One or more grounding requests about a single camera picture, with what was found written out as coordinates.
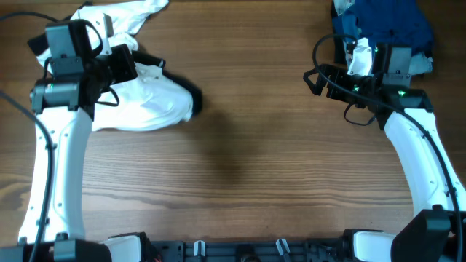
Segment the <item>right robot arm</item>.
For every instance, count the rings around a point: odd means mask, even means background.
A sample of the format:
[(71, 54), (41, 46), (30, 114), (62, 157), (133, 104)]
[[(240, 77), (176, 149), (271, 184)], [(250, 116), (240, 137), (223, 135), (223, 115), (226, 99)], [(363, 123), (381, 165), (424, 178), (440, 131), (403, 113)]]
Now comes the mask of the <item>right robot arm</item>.
[(315, 95), (367, 108), (395, 148), (413, 202), (414, 217), (397, 234), (347, 229), (336, 247), (340, 261), (464, 261), (465, 188), (439, 137), (424, 90), (410, 87), (411, 48), (350, 44), (361, 73), (315, 64), (303, 80)]

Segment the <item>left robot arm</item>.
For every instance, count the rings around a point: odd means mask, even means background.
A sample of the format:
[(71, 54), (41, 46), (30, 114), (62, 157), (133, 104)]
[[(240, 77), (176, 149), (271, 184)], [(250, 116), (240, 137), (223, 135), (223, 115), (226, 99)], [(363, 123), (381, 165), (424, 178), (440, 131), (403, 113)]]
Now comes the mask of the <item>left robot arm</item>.
[(25, 115), (36, 125), (36, 160), (28, 211), (18, 244), (1, 249), (2, 261), (111, 261), (105, 244), (85, 239), (82, 218), (84, 155), (95, 105), (111, 85), (137, 77), (125, 44), (92, 48), (87, 20), (50, 23), (51, 57), (30, 93)]

